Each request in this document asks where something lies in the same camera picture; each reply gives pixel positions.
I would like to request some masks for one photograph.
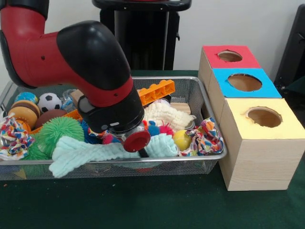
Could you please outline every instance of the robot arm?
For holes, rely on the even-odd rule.
[[[11,79],[28,88],[75,85],[85,95],[79,112],[94,132],[109,130],[129,152],[143,149],[150,141],[144,109],[113,34],[97,21],[44,34],[48,8],[49,0],[0,0],[0,42]]]

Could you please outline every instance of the blue box top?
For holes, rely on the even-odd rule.
[[[227,98],[282,98],[263,69],[213,69]]]

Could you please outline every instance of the red gripper cap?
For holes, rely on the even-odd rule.
[[[137,152],[148,145],[151,136],[148,131],[139,131],[130,135],[123,143],[124,149],[127,152]]]

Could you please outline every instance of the orange building block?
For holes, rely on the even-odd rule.
[[[152,84],[148,89],[142,88],[138,91],[143,106],[174,92],[175,82],[173,80],[161,80],[158,85]]]

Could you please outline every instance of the pink pom pom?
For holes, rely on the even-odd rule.
[[[104,135],[103,144],[104,145],[110,144],[112,142],[112,140],[113,140],[113,136],[111,134]]]
[[[171,136],[174,135],[173,129],[169,127],[169,123],[167,125],[164,125],[163,123],[163,125],[161,125],[159,128],[160,128],[160,134],[166,134]]]

